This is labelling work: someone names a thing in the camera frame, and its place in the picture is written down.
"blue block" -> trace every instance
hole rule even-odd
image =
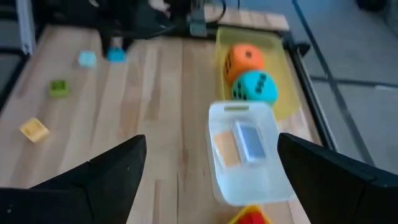
[[[110,62],[125,62],[126,53],[121,48],[111,47],[108,50],[108,60]]]
[[[92,50],[82,50],[79,56],[79,64],[82,67],[95,67],[95,53]]]

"wooden table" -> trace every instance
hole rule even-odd
[[[206,9],[208,18],[219,13]],[[227,10],[223,21],[289,28],[281,15],[249,11]],[[128,223],[227,223],[239,208],[214,199],[205,142],[208,108],[216,100],[215,43],[141,40],[127,63],[109,63],[99,57],[100,49],[93,30],[46,29],[1,115],[0,186],[31,187],[145,134],[146,166]],[[96,68],[76,64],[81,50],[96,52]],[[68,98],[49,97],[54,79],[69,80]],[[297,89],[302,107],[279,123],[280,130],[319,142],[298,84]],[[19,131],[31,117],[50,130],[37,144]],[[264,208],[275,223],[292,223],[291,213],[296,223],[305,223],[297,200]]]

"green block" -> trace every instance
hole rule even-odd
[[[50,84],[50,96],[54,98],[67,97],[69,95],[69,83],[66,80],[52,80]]]

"yellow plastic bin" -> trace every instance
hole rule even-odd
[[[265,223],[272,224],[271,220],[262,211],[262,208],[259,205],[248,205],[248,206],[244,207],[228,224],[238,224],[238,220],[240,218],[242,218],[245,214],[251,213],[251,212],[260,212]]]
[[[216,59],[218,69],[218,98],[232,100],[231,86],[223,74],[223,64],[229,48],[234,44],[248,43],[260,48],[264,55],[264,66],[275,80],[279,97],[273,106],[277,121],[285,119],[300,108],[300,100],[295,89],[289,64],[285,56],[282,40],[270,32],[221,27],[217,32]]]

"teal die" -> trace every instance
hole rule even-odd
[[[272,106],[278,99],[278,88],[268,73],[250,70],[234,82],[232,97],[234,100],[265,101]]]

